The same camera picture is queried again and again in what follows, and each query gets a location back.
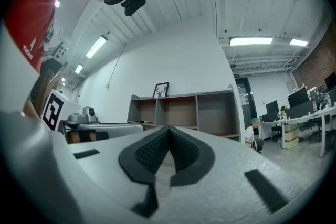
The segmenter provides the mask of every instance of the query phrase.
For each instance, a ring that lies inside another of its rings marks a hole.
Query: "computer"
[[[266,115],[262,116],[262,120],[263,122],[271,122],[271,121],[278,121],[279,120],[279,116],[277,112],[272,112],[272,113],[268,113]]]
[[[292,93],[291,95],[287,96],[287,98],[288,98],[289,106],[291,108],[294,108],[297,105],[301,105],[309,101],[306,88],[301,88],[297,92]]]
[[[331,106],[335,106],[336,102],[336,87],[329,91],[329,98],[331,102]]]
[[[279,106],[277,100],[273,101],[272,103],[269,103],[266,105],[267,114],[272,112],[279,112]]]
[[[310,99],[315,101],[316,104],[319,104],[324,101],[325,99],[325,92],[323,85],[318,86],[316,89],[310,91]]]
[[[293,108],[289,108],[286,110],[287,118],[295,119],[303,116],[307,116],[310,114],[314,114],[314,107],[312,101],[308,101],[306,103],[294,106]]]
[[[336,86],[336,73],[332,73],[325,80],[328,90],[330,91]]]

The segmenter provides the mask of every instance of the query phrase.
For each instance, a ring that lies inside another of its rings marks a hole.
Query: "white ceiling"
[[[71,17],[65,28],[72,29],[67,57],[72,69],[79,63],[84,65],[84,76],[117,57],[131,40],[198,15],[212,26],[229,62],[236,65],[234,73],[285,72],[314,49],[331,20],[326,0],[147,0],[131,17],[124,15],[120,5],[94,1],[85,6],[80,17],[72,16],[74,10],[67,8],[64,13]],[[92,59],[86,58],[100,35],[106,35],[109,41]],[[229,38],[238,36],[267,36],[274,41],[270,46],[230,47]],[[309,44],[307,48],[290,46],[292,38]]]

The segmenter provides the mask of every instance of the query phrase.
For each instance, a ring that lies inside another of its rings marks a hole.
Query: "cable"
[[[117,64],[118,64],[118,62],[119,62],[119,59],[120,59],[120,57],[121,57],[121,55],[122,55],[122,53],[123,53],[125,47],[126,47],[126,45],[124,45],[124,47],[122,48],[122,50],[121,50],[121,52],[120,52],[120,55],[119,55],[119,57],[118,57],[118,59],[117,59],[117,62],[115,63],[115,66],[114,66],[114,69],[113,69],[113,71],[112,71],[110,80],[109,80],[109,82],[106,84],[106,90],[108,90],[108,88],[109,88],[109,86],[110,86],[110,82],[111,82],[113,73],[114,73],[114,71],[115,71],[115,69],[116,69],[116,67],[117,67]]]

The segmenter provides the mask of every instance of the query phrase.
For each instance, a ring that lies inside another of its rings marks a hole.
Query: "ceiling light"
[[[82,65],[78,65],[78,67],[75,70],[75,73],[79,74],[79,72],[82,70],[83,66]]]
[[[298,45],[298,46],[303,46],[303,47],[307,44],[308,44],[307,41],[302,41],[302,40],[297,40],[297,39],[292,39],[292,41],[290,42],[290,45]]]
[[[59,8],[60,5],[61,3],[58,0],[55,0],[55,7]]]
[[[91,49],[89,49],[88,53],[86,56],[91,59],[91,57],[103,46],[107,41],[107,38],[103,35],[101,35],[95,44],[92,45]]]
[[[238,45],[270,45],[271,37],[235,37],[230,39],[230,46]]]

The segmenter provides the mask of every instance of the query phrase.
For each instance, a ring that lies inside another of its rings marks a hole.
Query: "white desk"
[[[323,157],[326,149],[325,149],[325,139],[326,139],[326,118],[325,116],[329,115],[330,117],[330,130],[332,130],[332,116],[336,115],[336,107],[333,108],[327,108],[320,110],[312,115],[303,116],[300,118],[295,119],[286,119],[286,120],[279,120],[279,121],[272,121],[272,122],[261,122],[260,128],[259,128],[259,138],[263,139],[263,128],[264,126],[271,126],[275,124],[281,124],[282,126],[282,148],[285,144],[285,125],[286,124],[296,124],[296,123],[303,123],[307,122],[308,120],[315,119],[315,118],[321,118],[322,119],[322,143],[321,143],[321,153],[320,157]]]

